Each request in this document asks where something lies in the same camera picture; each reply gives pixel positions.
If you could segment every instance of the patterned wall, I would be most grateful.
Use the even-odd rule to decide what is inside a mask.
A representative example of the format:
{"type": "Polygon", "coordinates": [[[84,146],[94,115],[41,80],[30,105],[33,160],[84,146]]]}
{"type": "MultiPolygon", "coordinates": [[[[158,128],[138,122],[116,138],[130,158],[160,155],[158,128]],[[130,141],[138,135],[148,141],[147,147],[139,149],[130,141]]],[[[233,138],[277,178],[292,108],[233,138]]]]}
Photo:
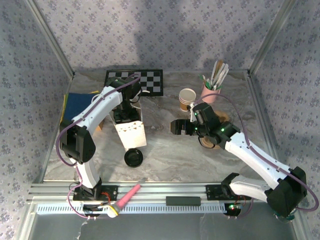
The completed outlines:
{"type": "Polygon", "coordinates": [[[75,71],[248,69],[283,0],[37,0],[75,71]]]}
{"type": "MultiPolygon", "coordinates": [[[[276,140],[279,157],[307,173],[320,198],[320,3],[299,0],[256,80],[276,140]]],[[[314,206],[312,197],[304,203],[314,206]]],[[[307,214],[314,239],[320,239],[320,209],[307,214]]]]}
{"type": "Polygon", "coordinates": [[[12,239],[68,77],[23,0],[0,1],[0,239],[12,239]]]}

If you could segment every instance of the pink cup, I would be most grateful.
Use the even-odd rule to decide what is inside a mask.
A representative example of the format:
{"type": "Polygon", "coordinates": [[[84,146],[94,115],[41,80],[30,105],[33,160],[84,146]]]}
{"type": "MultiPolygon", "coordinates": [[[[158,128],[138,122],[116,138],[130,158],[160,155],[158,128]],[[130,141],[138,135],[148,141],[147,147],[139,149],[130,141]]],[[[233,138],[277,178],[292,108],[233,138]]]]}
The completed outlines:
{"type": "MultiPolygon", "coordinates": [[[[201,93],[201,97],[205,96],[205,95],[208,95],[208,94],[219,94],[220,93],[220,90],[209,90],[208,88],[206,88],[205,85],[202,86],[202,93],[201,93]]],[[[212,104],[217,98],[217,95],[210,95],[210,96],[207,96],[205,98],[202,99],[202,101],[204,101],[205,103],[207,104],[212,104]]]]}

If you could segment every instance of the black cup lid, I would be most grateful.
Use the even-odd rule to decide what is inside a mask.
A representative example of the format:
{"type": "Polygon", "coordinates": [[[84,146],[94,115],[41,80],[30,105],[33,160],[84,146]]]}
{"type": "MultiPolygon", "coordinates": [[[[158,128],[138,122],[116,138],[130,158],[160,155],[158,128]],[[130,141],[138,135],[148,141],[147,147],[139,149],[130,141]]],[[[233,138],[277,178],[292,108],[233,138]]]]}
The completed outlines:
{"type": "Polygon", "coordinates": [[[129,149],[124,155],[125,163],[132,168],[139,167],[143,160],[142,152],[136,148],[129,149]]]}

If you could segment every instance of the black motor joint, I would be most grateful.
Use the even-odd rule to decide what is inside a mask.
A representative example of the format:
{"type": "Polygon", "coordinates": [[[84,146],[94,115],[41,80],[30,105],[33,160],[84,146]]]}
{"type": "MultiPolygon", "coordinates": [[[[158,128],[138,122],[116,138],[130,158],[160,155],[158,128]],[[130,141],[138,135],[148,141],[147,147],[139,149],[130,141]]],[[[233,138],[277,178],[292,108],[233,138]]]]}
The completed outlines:
{"type": "MultiPolygon", "coordinates": [[[[119,77],[108,78],[105,82],[105,86],[118,88],[133,81],[133,78],[123,80],[119,77]]],[[[141,91],[141,85],[137,81],[135,84],[126,86],[120,90],[122,94],[122,102],[116,106],[113,110],[113,118],[116,124],[130,123],[134,121],[139,121],[140,116],[136,108],[131,106],[130,99],[133,99],[141,91]]]]}
{"type": "Polygon", "coordinates": [[[219,145],[225,149],[226,142],[230,137],[240,132],[240,129],[231,122],[220,122],[218,115],[207,103],[200,103],[193,107],[196,121],[190,122],[189,119],[177,119],[171,122],[170,131],[175,135],[190,135],[200,138],[208,137],[214,145],[219,145]]]}

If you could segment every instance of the cable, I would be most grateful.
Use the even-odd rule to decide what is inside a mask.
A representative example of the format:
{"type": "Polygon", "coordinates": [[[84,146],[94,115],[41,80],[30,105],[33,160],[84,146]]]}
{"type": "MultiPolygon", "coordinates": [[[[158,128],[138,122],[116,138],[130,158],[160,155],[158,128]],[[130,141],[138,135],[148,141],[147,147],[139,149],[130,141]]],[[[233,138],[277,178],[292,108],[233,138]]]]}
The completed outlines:
{"type": "Polygon", "coordinates": [[[130,103],[136,104],[137,102],[139,102],[142,92],[143,92],[143,91],[142,91],[142,88],[140,87],[140,91],[139,91],[138,94],[137,94],[137,95],[138,95],[138,100],[137,100],[137,101],[131,101],[131,100],[130,100],[130,103]]]}
{"type": "Polygon", "coordinates": [[[76,184],[76,185],[77,185],[77,184],[79,184],[79,182],[72,182],[72,183],[70,183],[70,185],[69,185],[69,191],[70,191],[70,188],[71,188],[71,185],[72,185],[72,184],[76,184]]]}
{"type": "Polygon", "coordinates": [[[125,88],[125,87],[127,87],[127,86],[129,86],[129,85],[135,84],[137,81],[139,81],[140,78],[141,78],[141,75],[140,75],[140,74],[137,74],[137,73],[134,73],[134,74],[128,76],[125,80],[127,80],[127,79],[129,79],[129,78],[131,78],[131,77],[137,76],[137,75],[138,75],[138,77],[137,77],[136,79],[134,79],[134,80],[132,80],[132,81],[130,81],[130,82],[122,85],[122,86],[119,86],[119,87],[117,87],[117,88],[114,88],[114,89],[112,89],[111,91],[108,91],[106,94],[103,95],[103,97],[99,98],[99,99],[95,102],[95,104],[82,116],[82,118],[79,118],[77,121],[74,121],[73,123],[71,123],[69,126],[65,127],[65,128],[59,133],[59,135],[58,135],[58,137],[56,138],[56,141],[55,141],[55,150],[56,150],[56,154],[58,155],[58,157],[60,158],[60,160],[61,160],[65,165],[67,165],[67,166],[69,166],[69,167],[73,167],[73,166],[75,166],[75,165],[77,164],[77,162],[75,162],[75,163],[68,163],[68,162],[66,162],[66,160],[64,160],[64,158],[62,157],[62,155],[61,155],[61,153],[60,153],[60,147],[59,147],[61,137],[62,137],[70,128],[72,128],[73,126],[77,125],[77,124],[80,123],[82,120],[84,120],[84,119],[96,108],[96,106],[97,106],[103,99],[105,99],[105,97],[107,97],[108,95],[113,94],[114,92],[116,92],[116,91],[118,91],[118,90],[120,90],[120,89],[123,89],[123,88],[125,88]]]}
{"type": "Polygon", "coordinates": [[[242,214],[240,216],[236,216],[235,219],[242,219],[245,216],[247,216],[251,212],[251,209],[253,208],[253,206],[254,206],[254,199],[252,197],[251,201],[250,201],[250,207],[248,208],[248,210],[244,214],[242,214]]]}
{"type": "Polygon", "coordinates": [[[70,194],[71,194],[71,192],[73,192],[76,188],[81,187],[81,186],[82,186],[82,181],[83,181],[83,180],[82,180],[82,177],[81,177],[81,174],[80,174],[79,169],[78,169],[77,166],[75,167],[75,170],[76,170],[76,172],[77,172],[78,175],[79,175],[79,184],[70,189],[70,191],[68,192],[68,195],[67,195],[67,197],[66,197],[66,200],[67,200],[67,202],[69,203],[70,208],[75,212],[75,214],[77,214],[77,215],[78,215],[79,217],[81,217],[81,218],[88,219],[87,216],[84,216],[84,215],[82,215],[81,213],[79,213],[79,212],[72,206],[72,204],[71,204],[71,202],[70,202],[70,194]]]}
{"type": "Polygon", "coordinates": [[[243,122],[243,119],[235,105],[235,103],[227,96],[220,94],[220,93],[210,93],[207,95],[204,95],[202,97],[200,97],[197,101],[194,102],[194,104],[199,103],[203,98],[206,98],[208,96],[212,96],[212,95],[216,95],[216,96],[221,96],[225,99],[227,99],[232,106],[234,107],[236,113],[238,114],[238,117],[240,119],[241,125],[242,125],[242,129],[243,129],[243,134],[244,134],[244,138],[245,138],[245,142],[247,144],[247,146],[249,147],[249,149],[256,155],[258,156],[262,161],[264,161],[265,163],[269,164],[270,166],[272,166],[273,168],[277,169],[278,171],[282,172],[283,174],[289,176],[290,178],[294,179],[296,182],[298,182],[299,184],[301,184],[305,189],[307,189],[307,191],[313,196],[314,201],[315,201],[315,205],[312,208],[301,208],[301,207],[297,207],[297,209],[305,211],[305,212],[313,212],[315,210],[318,209],[319,207],[319,200],[316,196],[316,194],[311,190],[310,187],[307,186],[307,184],[305,184],[303,181],[301,181],[300,179],[298,179],[297,177],[293,176],[291,173],[286,172],[284,169],[282,169],[281,167],[278,167],[277,165],[275,165],[273,162],[269,161],[268,159],[266,159],[264,156],[262,156],[260,153],[258,153],[250,144],[249,138],[248,138],[248,132],[247,132],[247,128],[243,122]]]}
{"type": "Polygon", "coordinates": [[[95,100],[99,95],[100,95],[100,93],[99,93],[99,94],[97,94],[97,95],[94,95],[94,96],[93,96],[93,98],[91,99],[91,103],[93,103],[93,102],[94,102],[94,100],[95,100]]]}

